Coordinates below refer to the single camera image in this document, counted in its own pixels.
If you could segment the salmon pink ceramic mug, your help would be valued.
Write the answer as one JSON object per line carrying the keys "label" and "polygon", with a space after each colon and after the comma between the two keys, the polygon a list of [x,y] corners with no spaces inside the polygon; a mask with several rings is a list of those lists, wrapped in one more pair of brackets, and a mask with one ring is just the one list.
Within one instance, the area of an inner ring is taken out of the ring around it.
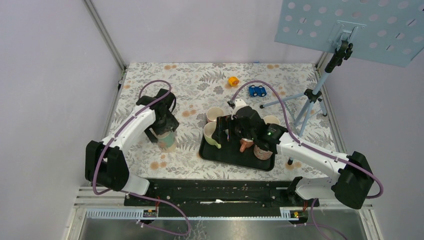
{"label": "salmon pink ceramic mug", "polygon": [[222,117],[224,115],[225,115],[225,112],[222,108],[213,106],[207,110],[206,120],[208,123],[216,122],[218,117]]}

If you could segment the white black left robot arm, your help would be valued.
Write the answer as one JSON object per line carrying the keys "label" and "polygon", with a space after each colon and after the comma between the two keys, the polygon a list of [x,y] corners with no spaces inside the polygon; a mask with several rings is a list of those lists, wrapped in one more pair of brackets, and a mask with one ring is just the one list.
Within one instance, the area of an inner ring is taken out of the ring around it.
{"label": "white black left robot arm", "polygon": [[90,141],[85,149],[85,179],[116,192],[136,194],[144,206],[152,204],[155,192],[150,182],[129,171],[125,153],[142,134],[163,152],[176,149],[175,130],[179,122],[173,115],[176,97],[161,88],[156,96],[142,96],[125,122],[101,141]]}

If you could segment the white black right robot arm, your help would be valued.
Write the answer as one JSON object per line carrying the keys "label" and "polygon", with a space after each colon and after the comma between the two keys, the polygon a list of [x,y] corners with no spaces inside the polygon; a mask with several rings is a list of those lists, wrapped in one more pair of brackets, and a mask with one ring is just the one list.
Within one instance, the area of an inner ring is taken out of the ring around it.
{"label": "white black right robot arm", "polygon": [[287,191],[287,201],[293,206],[310,199],[336,199],[343,205],[359,210],[377,182],[364,154],[332,152],[308,141],[301,141],[286,127],[265,123],[249,106],[235,114],[219,116],[212,138],[222,141],[247,139],[266,152],[286,155],[325,174],[322,178],[296,177],[294,188]]}

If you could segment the green ceramic mug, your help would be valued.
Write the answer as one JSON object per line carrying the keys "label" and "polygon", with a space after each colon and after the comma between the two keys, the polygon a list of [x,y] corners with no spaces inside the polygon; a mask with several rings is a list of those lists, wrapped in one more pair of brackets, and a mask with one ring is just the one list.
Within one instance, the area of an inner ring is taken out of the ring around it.
{"label": "green ceramic mug", "polygon": [[216,126],[217,126],[216,122],[214,121],[208,122],[203,128],[203,136],[209,145],[214,146],[217,149],[221,149],[222,146],[216,140],[212,138],[213,133],[216,129]]}

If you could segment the brown ceramic mug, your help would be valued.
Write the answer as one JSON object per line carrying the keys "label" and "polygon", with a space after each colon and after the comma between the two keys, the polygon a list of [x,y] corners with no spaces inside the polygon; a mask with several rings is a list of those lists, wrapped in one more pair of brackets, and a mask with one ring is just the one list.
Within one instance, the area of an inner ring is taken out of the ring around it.
{"label": "brown ceramic mug", "polygon": [[245,138],[242,138],[239,142],[240,142],[239,151],[241,153],[243,153],[246,149],[248,149],[248,148],[250,148],[254,145],[254,142],[252,140],[245,139]]}

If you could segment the beige teal ceramic mug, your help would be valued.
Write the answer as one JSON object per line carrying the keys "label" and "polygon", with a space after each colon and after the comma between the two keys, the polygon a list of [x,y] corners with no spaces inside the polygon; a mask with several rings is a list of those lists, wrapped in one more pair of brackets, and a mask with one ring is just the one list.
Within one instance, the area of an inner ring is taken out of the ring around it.
{"label": "beige teal ceramic mug", "polygon": [[174,131],[167,131],[157,135],[157,145],[163,153],[174,152],[177,148],[176,137]]}

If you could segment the yellow ceramic mug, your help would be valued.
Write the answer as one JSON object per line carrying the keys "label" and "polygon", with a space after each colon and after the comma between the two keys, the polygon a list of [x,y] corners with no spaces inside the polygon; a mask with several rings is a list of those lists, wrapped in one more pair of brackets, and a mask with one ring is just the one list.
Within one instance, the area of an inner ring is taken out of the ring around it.
{"label": "yellow ceramic mug", "polygon": [[266,124],[276,124],[276,125],[280,125],[280,120],[273,115],[267,115],[265,117],[263,117],[263,120]]}

